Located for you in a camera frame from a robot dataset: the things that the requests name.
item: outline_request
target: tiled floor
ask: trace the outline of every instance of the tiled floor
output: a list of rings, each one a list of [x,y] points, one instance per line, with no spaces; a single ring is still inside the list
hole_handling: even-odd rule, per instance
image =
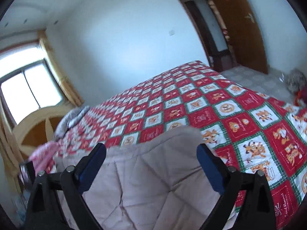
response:
[[[279,80],[281,72],[270,69],[269,74],[260,73],[247,67],[235,67],[221,73],[227,79],[234,81],[248,89],[264,93],[278,100],[293,103],[294,96]]]

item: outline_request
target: gray blanket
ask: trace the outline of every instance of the gray blanket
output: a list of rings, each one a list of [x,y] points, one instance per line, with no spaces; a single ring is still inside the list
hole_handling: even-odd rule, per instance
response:
[[[196,158],[202,142],[198,129],[183,126],[147,143],[108,149],[83,195],[103,229],[198,230],[219,198]],[[81,158],[56,160],[57,171]],[[78,229],[62,195],[60,200],[70,227]],[[233,211],[224,229],[235,219]]]

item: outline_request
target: wooden headboard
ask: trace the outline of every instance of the wooden headboard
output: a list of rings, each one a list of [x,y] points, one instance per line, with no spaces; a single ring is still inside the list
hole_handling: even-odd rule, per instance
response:
[[[72,105],[49,106],[32,112],[13,129],[24,159],[40,145],[51,141],[62,118],[73,108]]]

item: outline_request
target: red and white checkered quilt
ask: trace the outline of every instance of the red and white checkered quilt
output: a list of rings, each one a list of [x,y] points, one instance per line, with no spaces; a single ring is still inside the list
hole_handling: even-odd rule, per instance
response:
[[[265,172],[281,228],[307,192],[306,118],[307,110],[243,88],[194,61],[92,108],[60,140],[58,155],[90,151],[97,142],[107,147],[142,143],[191,125],[226,165]]]

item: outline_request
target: wooden door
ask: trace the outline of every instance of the wooden door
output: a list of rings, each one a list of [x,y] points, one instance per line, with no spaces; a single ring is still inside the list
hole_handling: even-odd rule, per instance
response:
[[[268,73],[267,57],[255,16],[247,0],[213,0],[230,36],[239,64]]]

